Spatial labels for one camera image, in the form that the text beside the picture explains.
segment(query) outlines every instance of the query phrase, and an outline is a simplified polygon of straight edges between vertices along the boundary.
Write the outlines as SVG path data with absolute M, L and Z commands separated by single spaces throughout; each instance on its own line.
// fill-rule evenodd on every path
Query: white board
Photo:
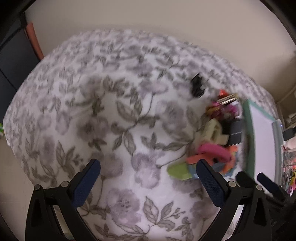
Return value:
M 255 167 L 254 179 L 263 172 L 270 180 L 275 180 L 276 151 L 272 123 L 274 120 L 267 118 L 256 107 L 250 105 L 255 139 Z

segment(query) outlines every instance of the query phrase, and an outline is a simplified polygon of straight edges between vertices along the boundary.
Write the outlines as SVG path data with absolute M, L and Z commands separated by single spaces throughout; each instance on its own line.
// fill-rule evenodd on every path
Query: yellow toy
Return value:
M 211 119 L 206 123 L 204 131 L 202 132 L 202 143 L 213 143 L 217 145 L 226 145 L 229 135 L 222 134 L 222 126 L 216 119 Z

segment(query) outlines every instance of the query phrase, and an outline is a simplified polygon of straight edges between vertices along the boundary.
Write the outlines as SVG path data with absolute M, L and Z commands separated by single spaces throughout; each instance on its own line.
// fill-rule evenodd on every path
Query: orange toy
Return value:
M 228 173 L 232 168 L 235 166 L 235 154 L 237 152 L 237 146 L 228 146 L 226 149 L 231 153 L 231 159 L 229 162 L 225 163 L 225 166 L 223 167 L 222 174 Z

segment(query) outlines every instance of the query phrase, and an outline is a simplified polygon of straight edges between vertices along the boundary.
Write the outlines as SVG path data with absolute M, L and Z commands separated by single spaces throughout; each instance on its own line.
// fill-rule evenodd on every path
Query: beige wall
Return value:
M 296 46 L 259 0 L 37 0 L 27 18 L 44 54 L 79 31 L 142 29 L 214 51 L 276 99 L 296 80 Z

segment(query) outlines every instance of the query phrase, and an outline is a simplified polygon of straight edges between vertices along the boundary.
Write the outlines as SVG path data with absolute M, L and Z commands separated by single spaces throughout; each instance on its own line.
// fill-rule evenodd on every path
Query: blue rubber grip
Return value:
M 208 168 L 202 161 L 197 162 L 196 173 L 200 178 L 203 186 L 205 187 L 207 193 L 209 194 L 213 204 L 216 207 L 223 207 L 225 204 L 225 193 L 212 175 L 212 173 L 208 170 Z
M 87 196 L 89 195 L 94 183 L 96 182 L 101 171 L 101 165 L 98 160 L 95 160 L 92 166 L 85 173 L 84 177 L 81 179 L 81 182 L 77 185 L 73 191 L 72 196 L 72 205 L 77 208 L 81 207 Z

